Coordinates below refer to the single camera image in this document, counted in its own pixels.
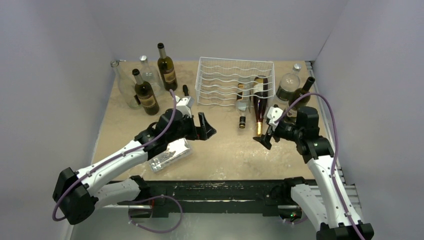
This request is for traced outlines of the dark bottle silver collar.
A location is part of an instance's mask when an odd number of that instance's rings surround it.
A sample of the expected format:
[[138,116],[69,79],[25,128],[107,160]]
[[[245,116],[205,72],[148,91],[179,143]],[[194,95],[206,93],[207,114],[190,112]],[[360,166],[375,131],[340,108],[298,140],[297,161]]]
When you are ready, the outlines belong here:
[[142,75],[137,68],[132,70],[132,75],[136,81],[134,91],[136,93],[135,99],[137,103],[143,107],[148,115],[153,116],[157,114],[160,110],[160,106],[151,84],[143,80]]

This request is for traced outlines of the tall clear bottle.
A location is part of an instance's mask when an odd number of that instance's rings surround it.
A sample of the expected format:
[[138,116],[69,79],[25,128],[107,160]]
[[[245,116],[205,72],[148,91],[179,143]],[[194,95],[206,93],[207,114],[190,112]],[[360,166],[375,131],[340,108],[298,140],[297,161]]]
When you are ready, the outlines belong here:
[[138,103],[135,97],[135,82],[124,70],[122,62],[125,62],[125,60],[112,60],[110,62],[110,66],[115,73],[115,77],[117,78],[118,90],[129,108],[134,110],[140,109],[141,105]]

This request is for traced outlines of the clear bottle silver cap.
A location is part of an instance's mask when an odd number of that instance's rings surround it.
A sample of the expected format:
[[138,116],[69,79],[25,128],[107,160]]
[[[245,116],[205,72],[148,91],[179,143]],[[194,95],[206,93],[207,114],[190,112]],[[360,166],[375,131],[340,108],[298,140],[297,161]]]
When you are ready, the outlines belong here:
[[139,57],[141,64],[141,77],[144,81],[148,82],[156,96],[161,96],[164,93],[164,87],[162,86],[162,80],[160,78],[158,70],[151,66],[146,55]]

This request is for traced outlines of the white wire wine rack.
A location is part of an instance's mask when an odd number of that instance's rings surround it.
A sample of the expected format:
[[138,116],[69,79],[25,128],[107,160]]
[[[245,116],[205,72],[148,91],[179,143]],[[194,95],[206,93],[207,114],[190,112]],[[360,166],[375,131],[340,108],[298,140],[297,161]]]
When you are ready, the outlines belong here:
[[198,105],[233,107],[240,93],[272,99],[276,92],[272,61],[200,57],[195,82]]

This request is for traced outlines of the dark labelled wine bottle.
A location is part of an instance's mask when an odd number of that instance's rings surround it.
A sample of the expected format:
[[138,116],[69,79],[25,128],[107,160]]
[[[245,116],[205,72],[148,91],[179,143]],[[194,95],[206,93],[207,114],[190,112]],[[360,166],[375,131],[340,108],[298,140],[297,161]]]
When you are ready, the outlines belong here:
[[165,46],[162,42],[157,44],[159,58],[157,66],[163,81],[164,88],[175,91],[178,87],[177,76],[173,60],[166,54]]

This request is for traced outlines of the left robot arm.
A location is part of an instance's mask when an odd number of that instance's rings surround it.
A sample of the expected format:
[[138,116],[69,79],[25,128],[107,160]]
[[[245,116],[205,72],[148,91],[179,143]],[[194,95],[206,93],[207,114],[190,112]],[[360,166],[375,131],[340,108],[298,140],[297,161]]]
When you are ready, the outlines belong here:
[[165,152],[174,141],[206,141],[216,134],[216,129],[207,122],[203,112],[198,113],[198,118],[200,125],[196,126],[193,115],[170,108],[158,121],[151,123],[111,156],[79,170],[70,167],[62,170],[52,194],[56,203],[52,219],[55,222],[67,220],[69,224],[76,225],[103,206],[148,202],[150,188],[141,176],[131,176],[114,184],[110,182]]

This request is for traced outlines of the red bottle gold foil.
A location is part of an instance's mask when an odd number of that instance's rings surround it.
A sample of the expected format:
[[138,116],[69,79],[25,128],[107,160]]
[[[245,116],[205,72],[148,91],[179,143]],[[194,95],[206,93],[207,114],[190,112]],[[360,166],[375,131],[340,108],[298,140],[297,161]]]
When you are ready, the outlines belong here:
[[256,76],[253,82],[252,100],[253,108],[256,119],[256,135],[262,134],[262,125],[264,121],[265,112],[268,105],[268,78],[264,75]]

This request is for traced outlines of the small dark bottle gold cap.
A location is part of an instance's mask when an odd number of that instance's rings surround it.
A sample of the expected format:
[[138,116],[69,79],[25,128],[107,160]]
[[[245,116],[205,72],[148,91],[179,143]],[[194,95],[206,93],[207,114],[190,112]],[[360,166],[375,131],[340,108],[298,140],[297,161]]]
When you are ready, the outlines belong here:
[[250,112],[250,90],[247,83],[239,82],[237,84],[237,94],[235,108],[239,113],[238,127],[244,129],[246,127],[247,112]]

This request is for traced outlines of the dark green bottle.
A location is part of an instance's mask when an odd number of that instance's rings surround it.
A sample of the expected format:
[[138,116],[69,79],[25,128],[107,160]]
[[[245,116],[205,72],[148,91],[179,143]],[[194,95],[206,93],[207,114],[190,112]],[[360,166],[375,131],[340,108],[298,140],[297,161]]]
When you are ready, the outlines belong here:
[[[298,88],[294,91],[291,99],[288,102],[288,106],[290,107],[297,99],[299,99],[301,96],[308,94],[310,92],[311,87],[315,83],[316,79],[312,76],[308,77],[306,82],[304,83],[303,87]],[[306,106],[307,103],[310,100],[310,96],[304,97],[303,99],[299,100],[287,113],[287,116],[289,118],[295,118],[298,113],[298,108]]]

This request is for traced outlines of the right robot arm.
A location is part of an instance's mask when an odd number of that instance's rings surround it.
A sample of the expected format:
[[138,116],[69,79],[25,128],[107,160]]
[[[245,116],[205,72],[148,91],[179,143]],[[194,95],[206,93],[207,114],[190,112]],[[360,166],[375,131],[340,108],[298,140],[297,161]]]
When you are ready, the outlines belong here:
[[314,176],[321,197],[316,197],[308,184],[298,180],[281,189],[282,200],[300,206],[313,224],[318,240],[372,239],[372,225],[362,221],[333,166],[335,153],[330,141],[320,135],[318,111],[309,106],[301,107],[294,124],[281,120],[283,113],[278,106],[271,106],[266,115],[267,131],[254,140],[268,150],[272,147],[271,139],[294,142]]

